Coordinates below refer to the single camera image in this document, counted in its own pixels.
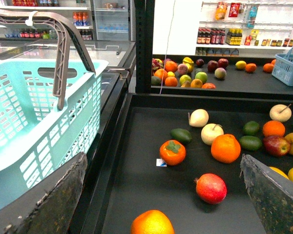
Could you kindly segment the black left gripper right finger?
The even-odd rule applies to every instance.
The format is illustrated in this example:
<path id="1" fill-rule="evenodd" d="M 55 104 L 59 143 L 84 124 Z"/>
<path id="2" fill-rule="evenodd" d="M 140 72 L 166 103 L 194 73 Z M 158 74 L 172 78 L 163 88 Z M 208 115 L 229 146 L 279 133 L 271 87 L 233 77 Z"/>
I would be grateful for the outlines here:
<path id="1" fill-rule="evenodd" d="M 251 155 L 242 155 L 240 168 L 266 233 L 293 234 L 293 182 Z"/>

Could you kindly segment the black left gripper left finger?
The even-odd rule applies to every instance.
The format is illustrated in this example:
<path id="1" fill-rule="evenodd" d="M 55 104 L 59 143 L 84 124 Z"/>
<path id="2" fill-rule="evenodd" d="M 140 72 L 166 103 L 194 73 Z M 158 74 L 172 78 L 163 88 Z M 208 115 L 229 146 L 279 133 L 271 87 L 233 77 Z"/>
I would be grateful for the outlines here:
<path id="1" fill-rule="evenodd" d="M 84 187 L 87 156 L 80 152 L 0 210 L 0 234 L 64 234 Z"/>

